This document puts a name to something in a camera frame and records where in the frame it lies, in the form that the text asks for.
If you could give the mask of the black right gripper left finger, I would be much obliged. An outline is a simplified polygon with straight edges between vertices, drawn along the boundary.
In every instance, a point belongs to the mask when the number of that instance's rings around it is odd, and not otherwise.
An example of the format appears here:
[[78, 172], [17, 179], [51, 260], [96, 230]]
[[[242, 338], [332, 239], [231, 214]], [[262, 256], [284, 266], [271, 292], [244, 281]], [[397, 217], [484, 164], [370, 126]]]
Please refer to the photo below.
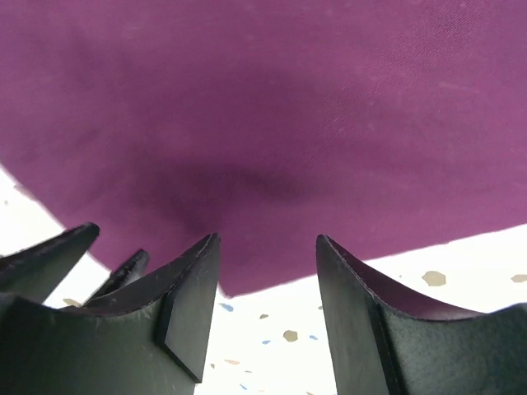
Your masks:
[[81, 308], [2, 295], [2, 393], [193, 393], [203, 380], [219, 268], [220, 240], [211, 234]]

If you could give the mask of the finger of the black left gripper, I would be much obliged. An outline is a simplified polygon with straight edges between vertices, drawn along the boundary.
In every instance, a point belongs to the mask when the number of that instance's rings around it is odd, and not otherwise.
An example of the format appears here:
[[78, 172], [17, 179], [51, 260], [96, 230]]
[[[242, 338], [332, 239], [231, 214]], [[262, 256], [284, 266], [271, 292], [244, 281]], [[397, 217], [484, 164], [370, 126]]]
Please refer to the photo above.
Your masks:
[[149, 263], [149, 253], [143, 249], [136, 251], [130, 258], [110, 273], [108, 279], [84, 303], [83, 307], [144, 307], [149, 301], [139, 298], [139, 294], [121, 292], [129, 284], [143, 278]]
[[99, 233], [99, 226], [88, 222], [1, 258], [1, 292], [43, 303], [94, 244]]

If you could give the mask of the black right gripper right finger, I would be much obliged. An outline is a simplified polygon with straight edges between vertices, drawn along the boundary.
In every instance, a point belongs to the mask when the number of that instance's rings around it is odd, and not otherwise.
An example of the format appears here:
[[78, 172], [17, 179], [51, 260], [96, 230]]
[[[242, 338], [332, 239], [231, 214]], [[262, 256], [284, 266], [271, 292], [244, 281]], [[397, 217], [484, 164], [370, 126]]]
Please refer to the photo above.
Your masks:
[[483, 314], [435, 300], [325, 235], [316, 264], [338, 393], [525, 393], [524, 304]]

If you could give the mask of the purple cloth wrap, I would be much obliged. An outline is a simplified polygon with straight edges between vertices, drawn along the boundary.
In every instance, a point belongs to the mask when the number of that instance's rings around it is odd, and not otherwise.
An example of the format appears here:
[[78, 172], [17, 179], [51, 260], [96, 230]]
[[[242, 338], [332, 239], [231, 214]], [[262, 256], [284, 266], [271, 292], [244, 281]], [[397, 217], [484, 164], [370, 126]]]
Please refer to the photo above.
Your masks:
[[240, 295], [526, 221], [523, 1], [4, 1], [1, 162], [114, 267]]

